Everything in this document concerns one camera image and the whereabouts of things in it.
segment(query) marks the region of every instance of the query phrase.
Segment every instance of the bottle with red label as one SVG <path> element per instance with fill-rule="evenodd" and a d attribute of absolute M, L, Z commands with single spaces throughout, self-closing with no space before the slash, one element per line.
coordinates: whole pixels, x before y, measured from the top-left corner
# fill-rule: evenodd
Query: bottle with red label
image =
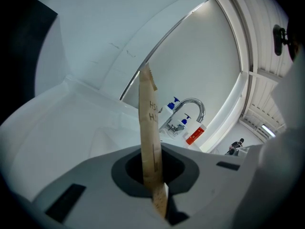
<path fill-rule="evenodd" d="M 190 135 L 189 138 L 186 139 L 188 145 L 191 145 L 198 137 L 202 135 L 202 133 L 206 130 L 204 125 L 201 125 L 193 134 Z"/>

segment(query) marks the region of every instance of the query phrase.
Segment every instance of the ceiling beam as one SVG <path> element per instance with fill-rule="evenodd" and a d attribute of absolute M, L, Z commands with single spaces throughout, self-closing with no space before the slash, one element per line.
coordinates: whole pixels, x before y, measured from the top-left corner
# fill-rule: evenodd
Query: ceiling beam
<path fill-rule="evenodd" d="M 267 139 L 259 132 L 257 132 L 249 122 L 243 119 L 239 119 L 239 123 L 242 124 L 244 127 L 246 127 L 249 131 L 251 131 L 255 136 L 257 136 L 263 143 L 267 141 Z"/>
<path fill-rule="evenodd" d="M 268 125 L 269 127 L 272 127 L 274 130 L 279 126 L 279 123 L 277 123 L 274 119 L 272 119 L 265 112 L 261 111 L 259 108 L 256 108 L 255 106 L 251 105 L 249 107 L 249 110 L 251 110 L 254 114 L 260 116 L 264 120 L 264 124 Z"/>
<path fill-rule="evenodd" d="M 281 77 L 279 77 L 275 74 L 269 73 L 267 71 L 264 71 L 262 69 L 258 69 L 257 73 L 249 72 L 249 74 L 252 76 L 255 76 L 257 78 L 266 80 L 266 81 L 272 83 L 273 85 L 277 85 L 282 79 Z"/>

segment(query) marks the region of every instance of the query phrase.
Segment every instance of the ceiling light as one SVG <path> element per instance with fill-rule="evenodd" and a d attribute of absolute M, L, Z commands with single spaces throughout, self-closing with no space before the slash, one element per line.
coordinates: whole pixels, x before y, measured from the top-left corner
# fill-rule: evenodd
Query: ceiling light
<path fill-rule="evenodd" d="M 266 125 L 262 125 L 262 128 L 272 137 L 275 137 L 275 133 L 273 131 L 270 130 L 269 127 L 267 127 Z"/>

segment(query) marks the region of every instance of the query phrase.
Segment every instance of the ceiling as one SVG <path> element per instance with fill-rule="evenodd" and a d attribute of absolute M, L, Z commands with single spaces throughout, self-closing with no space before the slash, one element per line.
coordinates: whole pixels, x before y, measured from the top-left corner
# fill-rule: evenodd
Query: ceiling
<path fill-rule="evenodd" d="M 275 134 L 286 129 L 285 122 L 270 93 L 286 75 L 292 61 L 288 47 L 281 56 L 274 53 L 272 29 L 275 24 L 287 28 L 288 17 L 275 0 L 244 0 L 253 20 L 257 39 L 258 66 L 250 70 L 252 80 L 248 102 L 240 123 L 262 141 L 269 135 L 261 126 L 265 124 Z"/>

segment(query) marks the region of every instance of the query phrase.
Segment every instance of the white wall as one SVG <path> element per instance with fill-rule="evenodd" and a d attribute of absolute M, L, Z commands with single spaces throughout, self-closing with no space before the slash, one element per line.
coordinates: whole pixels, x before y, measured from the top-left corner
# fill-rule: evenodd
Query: white wall
<path fill-rule="evenodd" d="M 240 72 L 235 39 L 224 13 L 215 0 L 209 0 L 184 20 L 160 45 L 149 60 L 158 87 L 159 107 L 173 96 L 183 100 L 194 97 L 203 102 L 208 126 L 229 96 Z M 139 82 L 134 82 L 124 102 L 138 107 Z M 189 126 L 196 122 L 199 109 L 185 105 L 184 113 L 191 116 Z"/>
<path fill-rule="evenodd" d="M 229 146 L 233 142 L 236 142 L 241 138 L 244 139 L 244 147 L 263 143 L 242 124 L 236 123 L 235 126 L 231 129 L 231 131 L 220 142 L 220 144 L 217 145 L 217 147 L 212 151 L 212 153 L 224 155 L 226 152 L 228 152 Z"/>
<path fill-rule="evenodd" d="M 41 50 L 37 65 L 36 95 L 57 85 L 66 74 L 71 73 L 97 89 L 104 86 L 104 92 L 117 97 L 135 69 L 140 66 L 141 58 L 145 58 L 151 50 L 149 43 L 155 46 L 154 40 L 158 42 L 160 36 L 164 36 L 177 21 L 205 0 L 39 1 L 57 12 L 60 20 L 51 27 Z M 139 50 L 125 48 L 152 18 L 179 1 L 182 2 L 178 3 L 178 7 L 173 7 L 171 13 L 163 15 L 158 25 L 155 24 L 149 28 L 150 31 L 146 29 L 144 34 L 140 35 L 143 39 L 145 35 L 150 36 L 149 40 L 144 39 L 148 44 L 140 47 L 146 49 L 143 51 L 145 56 L 139 55 Z M 126 66 L 124 59 L 123 65 L 119 63 L 123 70 L 116 68 L 111 71 L 112 65 L 121 54 L 134 60 L 131 65 L 135 69 Z M 110 83 L 103 85 L 106 78 Z M 112 92 L 111 86 L 113 80 L 117 81 L 114 88 L 121 83 L 115 93 Z"/>

